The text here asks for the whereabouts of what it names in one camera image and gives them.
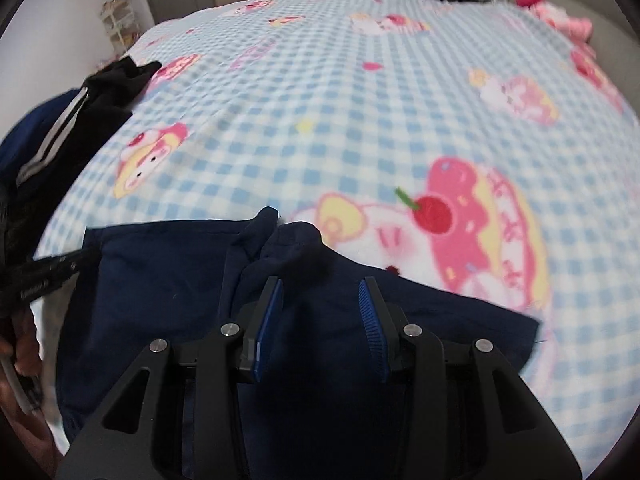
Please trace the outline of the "person's left hand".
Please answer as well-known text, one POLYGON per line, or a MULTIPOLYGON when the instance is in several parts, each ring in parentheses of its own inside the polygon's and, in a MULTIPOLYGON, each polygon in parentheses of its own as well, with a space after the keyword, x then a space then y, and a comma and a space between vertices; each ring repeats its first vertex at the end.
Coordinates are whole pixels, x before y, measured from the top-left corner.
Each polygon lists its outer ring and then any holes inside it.
MULTIPOLYGON (((15 359, 18 374, 23 376, 38 375, 41 370, 41 360, 32 310, 27 309, 15 315, 13 326, 16 343, 9 344, 6 340, 1 339, 1 355, 15 359)), ((41 451, 47 449, 48 425, 42 421, 40 411, 29 414, 23 412, 17 404, 4 373, 1 373, 1 411, 8 418, 18 440, 24 445, 29 455, 35 460, 39 460, 41 451)))

